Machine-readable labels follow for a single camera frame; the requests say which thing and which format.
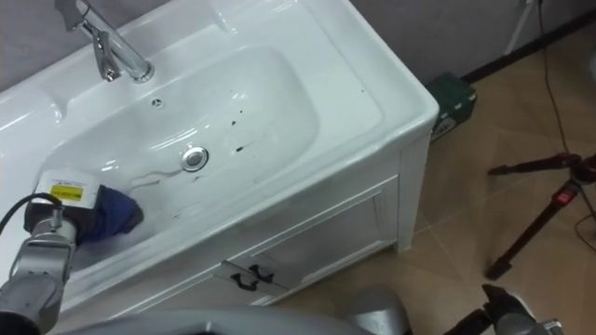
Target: yellow label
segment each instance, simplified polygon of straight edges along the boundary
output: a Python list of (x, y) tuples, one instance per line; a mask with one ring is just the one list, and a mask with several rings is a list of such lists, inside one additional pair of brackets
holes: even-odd
[(54, 185), (49, 193), (60, 200), (81, 201), (83, 189), (73, 186)]

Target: blue cloth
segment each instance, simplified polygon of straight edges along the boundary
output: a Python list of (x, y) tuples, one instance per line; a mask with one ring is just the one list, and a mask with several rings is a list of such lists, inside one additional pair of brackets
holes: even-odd
[(136, 201), (111, 188), (100, 186), (95, 224), (83, 243), (95, 243), (130, 231), (141, 223), (142, 210)]

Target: black cable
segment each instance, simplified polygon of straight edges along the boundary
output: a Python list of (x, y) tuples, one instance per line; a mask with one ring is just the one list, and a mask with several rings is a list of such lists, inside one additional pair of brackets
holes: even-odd
[[(552, 88), (550, 87), (549, 44), (547, 43), (547, 40), (545, 38), (546, 32), (544, 29), (544, 16), (543, 16), (543, 10), (542, 10), (543, 2), (544, 2), (544, 0), (538, 0), (538, 22), (540, 24), (540, 39), (542, 40), (542, 43), (543, 43), (542, 54), (543, 54), (543, 58), (544, 58), (544, 79), (545, 79), (545, 83), (547, 85), (547, 92), (549, 93), (550, 102), (552, 102), (552, 108), (555, 112), (555, 116), (557, 117), (557, 126), (559, 127), (559, 132), (561, 134), (562, 147), (569, 154), (570, 150), (569, 150), (569, 146), (567, 145), (567, 139), (565, 137), (565, 129), (562, 125), (561, 111), (559, 110), (559, 105), (557, 104), (557, 100), (555, 99), (555, 96), (552, 93)], [(578, 230), (579, 225), (582, 222), (584, 222), (585, 220), (589, 219), (590, 217), (592, 217), (594, 219), (594, 222), (596, 222), (596, 210), (594, 210), (594, 206), (589, 201), (586, 191), (584, 191), (584, 189), (581, 189), (580, 193), (581, 193), (582, 198), (584, 199), (584, 202), (586, 202), (586, 206), (588, 206), (589, 215), (586, 218), (580, 220), (578, 223), (576, 223), (576, 225), (575, 225), (576, 235), (582, 240), (582, 242), (584, 242), (584, 244), (586, 244), (586, 246), (588, 246), (588, 248), (590, 248), (596, 252), (596, 248), (586, 238), (584, 238), (584, 236), (582, 236)]]
[(542, 0), (538, 1), (538, 22), (540, 24), (540, 39), (542, 40), (542, 55), (544, 58), (544, 81), (547, 84), (550, 102), (552, 102), (552, 108), (554, 109), (555, 116), (557, 117), (557, 126), (559, 126), (559, 132), (561, 133), (562, 147), (569, 154), (570, 151), (569, 146), (567, 145), (567, 139), (565, 137), (565, 129), (562, 126), (561, 112), (559, 111), (559, 105), (557, 104), (557, 100), (555, 99), (555, 96), (552, 93), (552, 88), (550, 87), (549, 44), (545, 38), (546, 33), (544, 29), (544, 18), (542, 15)]
[(587, 219), (592, 218), (592, 216), (593, 216), (593, 212), (592, 212), (592, 214), (586, 215), (586, 217), (584, 219), (582, 219), (576, 223), (576, 225), (574, 226), (574, 229), (576, 230), (577, 237), (579, 237), (579, 239), (582, 242), (584, 242), (584, 244), (586, 246), (588, 246), (588, 248), (590, 248), (590, 249), (592, 249), (592, 251), (596, 252), (596, 248), (586, 238), (584, 238), (584, 236), (582, 236), (581, 233), (579, 232), (579, 225), (581, 225)]
[(33, 199), (46, 199), (47, 201), (51, 202), (56, 207), (56, 209), (62, 209), (62, 202), (59, 198), (52, 194), (41, 193), (27, 195), (21, 200), (17, 201), (17, 203), (14, 204), (12, 208), (8, 210), (4, 218), (2, 218), (2, 220), (0, 221), (0, 235), (4, 231), (4, 228), (7, 226), (7, 223), (10, 221), (10, 218), (12, 218), (12, 216), (17, 212), (17, 210), (19, 210), (21, 206), (25, 205)]

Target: white ceramic sink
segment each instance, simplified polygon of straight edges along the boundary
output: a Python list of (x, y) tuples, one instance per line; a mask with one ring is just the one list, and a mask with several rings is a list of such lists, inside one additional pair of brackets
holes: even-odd
[[(77, 104), (104, 108), (85, 98)], [(318, 127), (315, 107), (283, 56), (246, 47), (131, 101), (60, 145), (42, 170), (92, 172), (143, 208), (144, 224), (132, 234), (78, 253), (77, 265), (87, 266), (276, 177), (305, 153)], [(210, 159), (187, 172), (181, 157), (194, 146)]]
[[(0, 95), (0, 212), (55, 167), (97, 174), (145, 213), (79, 251), (68, 297), (405, 145), (438, 111), (347, 0), (174, 0), (121, 32), (155, 65), (148, 83), (102, 82), (85, 47)], [(197, 172), (181, 168), (189, 146), (210, 154)], [(21, 217), (0, 236), (0, 281), (27, 236)]]

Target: green box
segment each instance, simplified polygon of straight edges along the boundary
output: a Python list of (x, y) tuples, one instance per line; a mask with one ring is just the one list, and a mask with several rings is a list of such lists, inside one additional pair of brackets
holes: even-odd
[(466, 122), (476, 104), (476, 90), (453, 74), (443, 74), (427, 85), (427, 90), (439, 103), (439, 118), (432, 129), (430, 141)]

